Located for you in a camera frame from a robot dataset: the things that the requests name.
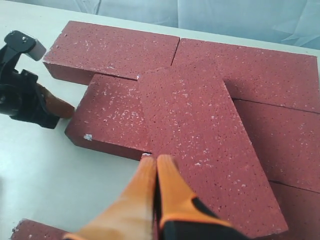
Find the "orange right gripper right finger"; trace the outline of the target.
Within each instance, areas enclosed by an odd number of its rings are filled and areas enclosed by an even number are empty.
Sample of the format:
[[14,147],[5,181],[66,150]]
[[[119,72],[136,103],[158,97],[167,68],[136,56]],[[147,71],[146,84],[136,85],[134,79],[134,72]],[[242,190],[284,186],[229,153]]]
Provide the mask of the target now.
[[157,158],[160,207],[157,209],[161,240],[231,240],[232,225],[211,212],[180,175],[173,158]]

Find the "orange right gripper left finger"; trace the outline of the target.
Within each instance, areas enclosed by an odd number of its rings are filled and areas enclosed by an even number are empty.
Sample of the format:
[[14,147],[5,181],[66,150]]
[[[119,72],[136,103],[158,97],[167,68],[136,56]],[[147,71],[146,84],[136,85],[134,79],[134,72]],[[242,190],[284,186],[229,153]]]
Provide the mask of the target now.
[[64,240],[151,240],[157,164],[143,156],[135,175],[118,199],[79,231]]

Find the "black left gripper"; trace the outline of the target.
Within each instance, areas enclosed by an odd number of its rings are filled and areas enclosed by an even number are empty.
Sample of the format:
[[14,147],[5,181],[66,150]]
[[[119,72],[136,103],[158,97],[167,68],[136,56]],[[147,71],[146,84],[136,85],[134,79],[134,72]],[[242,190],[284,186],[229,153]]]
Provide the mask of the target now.
[[60,118],[70,119],[75,107],[54,96],[28,70],[16,70],[20,52],[0,51],[0,113],[13,120],[54,129]]

